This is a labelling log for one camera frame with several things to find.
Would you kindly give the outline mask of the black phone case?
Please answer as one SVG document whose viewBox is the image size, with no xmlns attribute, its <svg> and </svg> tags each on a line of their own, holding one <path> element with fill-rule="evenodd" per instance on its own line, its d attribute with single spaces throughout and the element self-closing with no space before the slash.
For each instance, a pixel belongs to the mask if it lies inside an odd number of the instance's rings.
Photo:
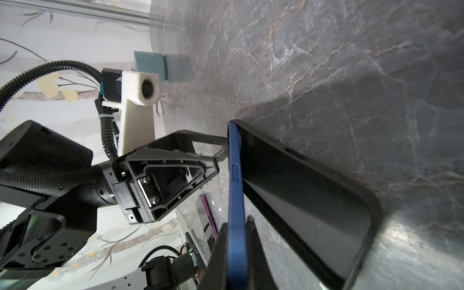
<svg viewBox="0 0 464 290">
<path fill-rule="evenodd" d="M 349 290 L 382 222 L 364 186 L 240 120 L 244 202 L 249 199 L 330 290 Z"/>
</svg>

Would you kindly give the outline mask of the black smartphone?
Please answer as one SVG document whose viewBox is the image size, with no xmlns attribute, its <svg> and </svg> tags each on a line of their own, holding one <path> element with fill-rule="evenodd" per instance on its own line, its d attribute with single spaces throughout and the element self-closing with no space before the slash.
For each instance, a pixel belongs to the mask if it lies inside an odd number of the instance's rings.
<svg viewBox="0 0 464 290">
<path fill-rule="evenodd" d="M 196 211 L 200 222 L 200 229 L 196 234 L 199 250 L 208 262 L 219 234 L 205 195 L 199 195 L 196 201 Z"/>
<path fill-rule="evenodd" d="M 236 123 L 228 125 L 229 209 L 227 246 L 227 289 L 248 288 L 248 247 L 244 187 L 240 160 L 240 133 Z"/>
</svg>

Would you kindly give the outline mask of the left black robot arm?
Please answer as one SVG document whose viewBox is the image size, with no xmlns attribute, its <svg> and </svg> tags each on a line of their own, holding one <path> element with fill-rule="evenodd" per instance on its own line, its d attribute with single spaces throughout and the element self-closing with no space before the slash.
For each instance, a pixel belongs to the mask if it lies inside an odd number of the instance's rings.
<svg viewBox="0 0 464 290">
<path fill-rule="evenodd" d="M 49 62 L 1 88 L 1 106 L 29 83 L 80 71 L 100 85 L 95 106 L 108 160 L 34 121 L 1 140 L 1 200 L 24 211 L 1 229 L 1 288 L 25 290 L 65 265 L 97 229 L 100 207 L 118 205 L 130 224 L 158 222 L 219 173 L 225 137 L 179 130 L 155 138 L 157 74 Z"/>
</svg>

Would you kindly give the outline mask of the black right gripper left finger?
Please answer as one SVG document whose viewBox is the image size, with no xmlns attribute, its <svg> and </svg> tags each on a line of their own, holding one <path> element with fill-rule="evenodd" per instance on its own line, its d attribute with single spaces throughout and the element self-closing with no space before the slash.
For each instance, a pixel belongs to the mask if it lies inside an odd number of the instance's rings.
<svg viewBox="0 0 464 290">
<path fill-rule="evenodd" d="M 197 287 L 198 290 L 227 289 L 227 248 L 228 224 L 224 223 L 220 229 L 206 272 Z"/>
</svg>

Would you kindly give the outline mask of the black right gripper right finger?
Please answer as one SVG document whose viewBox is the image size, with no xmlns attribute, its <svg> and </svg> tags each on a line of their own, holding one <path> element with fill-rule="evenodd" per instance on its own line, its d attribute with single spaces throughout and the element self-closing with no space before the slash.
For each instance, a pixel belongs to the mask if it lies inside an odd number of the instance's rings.
<svg viewBox="0 0 464 290">
<path fill-rule="evenodd" d="M 247 217 L 248 289 L 277 290 L 252 216 Z"/>
</svg>

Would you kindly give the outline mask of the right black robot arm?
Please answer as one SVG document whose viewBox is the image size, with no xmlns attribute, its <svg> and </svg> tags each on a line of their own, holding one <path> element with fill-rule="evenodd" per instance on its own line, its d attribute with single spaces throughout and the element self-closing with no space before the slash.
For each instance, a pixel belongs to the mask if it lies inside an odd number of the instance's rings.
<svg viewBox="0 0 464 290">
<path fill-rule="evenodd" d="M 248 280 L 246 290 L 276 290 L 261 240 L 253 218 L 246 221 L 248 252 Z M 199 290 L 232 290 L 227 277 L 228 224 L 224 223 L 213 249 L 210 262 L 200 274 Z M 194 278 L 196 268 L 189 254 L 170 260 L 155 257 L 133 272 L 103 284 L 92 286 L 92 290 L 174 290 L 182 283 Z"/>
</svg>

